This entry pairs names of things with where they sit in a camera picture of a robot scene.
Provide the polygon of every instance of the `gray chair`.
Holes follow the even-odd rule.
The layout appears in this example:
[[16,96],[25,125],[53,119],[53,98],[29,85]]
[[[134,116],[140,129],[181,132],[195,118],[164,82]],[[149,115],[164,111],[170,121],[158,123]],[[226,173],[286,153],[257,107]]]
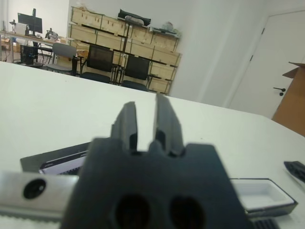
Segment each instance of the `gray chair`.
[[76,48],[66,44],[54,43],[52,50],[53,50],[53,61],[52,64],[45,65],[46,69],[60,73],[72,73],[72,63],[71,63],[71,67],[59,66],[54,63],[55,55],[64,56],[73,59],[76,56]]

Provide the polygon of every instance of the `chair backrest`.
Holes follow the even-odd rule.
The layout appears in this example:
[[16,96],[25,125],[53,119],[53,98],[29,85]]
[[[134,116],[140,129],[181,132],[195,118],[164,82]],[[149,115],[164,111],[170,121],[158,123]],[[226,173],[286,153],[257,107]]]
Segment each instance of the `chair backrest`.
[[125,75],[132,78],[146,80],[150,61],[141,57],[128,56]]
[[90,68],[112,71],[113,51],[96,45],[90,45],[87,66]]
[[54,43],[52,50],[58,56],[65,56],[71,59],[76,56],[76,48],[67,44]]

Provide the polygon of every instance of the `white tray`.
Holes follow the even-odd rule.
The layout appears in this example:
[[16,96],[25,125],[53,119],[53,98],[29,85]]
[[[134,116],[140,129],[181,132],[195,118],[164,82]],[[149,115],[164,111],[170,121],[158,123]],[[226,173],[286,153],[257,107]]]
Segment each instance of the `white tray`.
[[247,211],[293,204],[294,200],[268,179],[231,179]]

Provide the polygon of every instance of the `white door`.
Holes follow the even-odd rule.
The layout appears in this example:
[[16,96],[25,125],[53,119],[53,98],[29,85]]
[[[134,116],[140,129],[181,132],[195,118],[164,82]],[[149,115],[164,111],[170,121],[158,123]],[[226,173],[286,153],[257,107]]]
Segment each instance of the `white door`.
[[230,108],[272,118],[292,79],[282,76],[296,68],[288,62],[305,58],[305,11],[271,16]]

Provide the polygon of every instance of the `table surface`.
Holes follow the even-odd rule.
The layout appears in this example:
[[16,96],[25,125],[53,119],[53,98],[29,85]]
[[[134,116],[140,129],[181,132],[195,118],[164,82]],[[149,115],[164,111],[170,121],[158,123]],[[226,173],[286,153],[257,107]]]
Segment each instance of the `table surface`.
[[43,43],[43,44],[47,44],[47,45],[53,45],[54,43],[57,43],[55,41],[48,40],[48,39],[39,39],[39,38],[26,36],[26,35],[22,35],[22,34],[17,34],[17,33],[13,33],[13,32],[7,32],[7,31],[0,31],[0,35],[25,39],[28,41]]
[[[153,139],[155,94],[0,62],[0,169],[21,171],[20,158],[108,137],[122,106],[135,101],[138,149]],[[284,161],[305,162],[305,138],[265,117],[170,98],[183,142],[213,144],[231,178],[270,178],[299,205],[278,217],[281,229],[305,224],[305,185]],[[5,228],[38,228],[1,217]],[[44,228],[56,228],[46,224]]]

